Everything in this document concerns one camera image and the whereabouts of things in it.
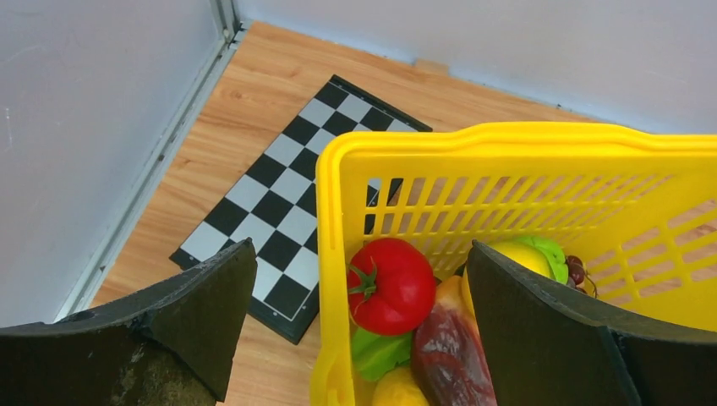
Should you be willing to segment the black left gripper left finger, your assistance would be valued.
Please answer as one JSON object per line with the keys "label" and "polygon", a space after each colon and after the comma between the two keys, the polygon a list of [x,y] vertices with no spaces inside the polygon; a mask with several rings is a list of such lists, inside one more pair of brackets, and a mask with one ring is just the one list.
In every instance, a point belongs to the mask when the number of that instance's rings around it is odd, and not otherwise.
{"label": "black left gripper left finger", "polygon": [[213,405],[257,274],[250,239],[148,288],[1,330],[4,405]]}

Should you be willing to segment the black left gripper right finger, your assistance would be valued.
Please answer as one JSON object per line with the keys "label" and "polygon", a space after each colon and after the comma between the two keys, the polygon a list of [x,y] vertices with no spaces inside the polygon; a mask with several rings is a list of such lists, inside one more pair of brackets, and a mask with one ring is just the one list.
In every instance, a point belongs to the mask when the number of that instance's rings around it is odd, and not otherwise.
{"label": "black left gripper right finger", "polygon": [[714,332],[594,299],[478,241],[466,273],[499,404],[715,404]]}

